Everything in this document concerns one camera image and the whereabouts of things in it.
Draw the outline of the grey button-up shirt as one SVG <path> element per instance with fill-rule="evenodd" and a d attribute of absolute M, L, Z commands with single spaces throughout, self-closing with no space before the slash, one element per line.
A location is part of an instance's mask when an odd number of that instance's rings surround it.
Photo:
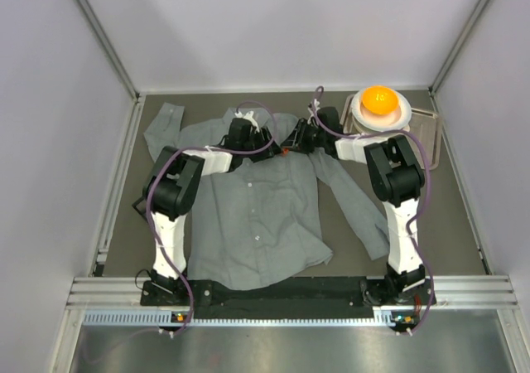
<path fill-rule="evenodd" d="M 369 257 L 386 256 L 384 215 L 338 161 L 315 151 L 244 160 L 231 173 L 202 177 L 191 211 L 190 256 L 178 240 L 157 250 L 155 270 L 169 278 L 186 273 L 191 280 L 251 290 L 329 262 L 333 251 L 322 239 L 319 182 L 332 190 Z"/>

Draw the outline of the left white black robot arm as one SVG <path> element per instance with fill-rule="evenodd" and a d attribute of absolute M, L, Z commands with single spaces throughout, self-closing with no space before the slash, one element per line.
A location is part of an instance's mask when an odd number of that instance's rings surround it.
<path fill-rule="evenodd" d="M 233 119 L 220 142 L 203 147 L 164 147 L 143 189 L 144 216 L 156 242 L 156 257 L 142 286 L 141 305 L 192 302 L 185 277 L 185 227 L 202 177 L 233 172 L 244 159 L 261 162 L 283 153 L 268 128 L 254 119 Z"/>

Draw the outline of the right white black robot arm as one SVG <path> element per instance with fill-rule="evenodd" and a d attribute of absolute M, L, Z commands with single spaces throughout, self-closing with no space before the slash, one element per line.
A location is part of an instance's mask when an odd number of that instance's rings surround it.
<path fill-rule="evenodd" d="M 364 164 L 375 196 L 385 209 L 389 255 L 385 289 L 364 290 L 369 301 L 384 303 L 400 298 L 426 282 L 426 267 L 417 251 L 417 211 L 426 175 L 411 144 L 421 143 L 406 130 L 376 134 L 345 134 L 334 107 L 309 105 L 310 117 L 299 119 L 282 143 L 289 152 L 313 153 L 316 149 L 341 161 Z"/>

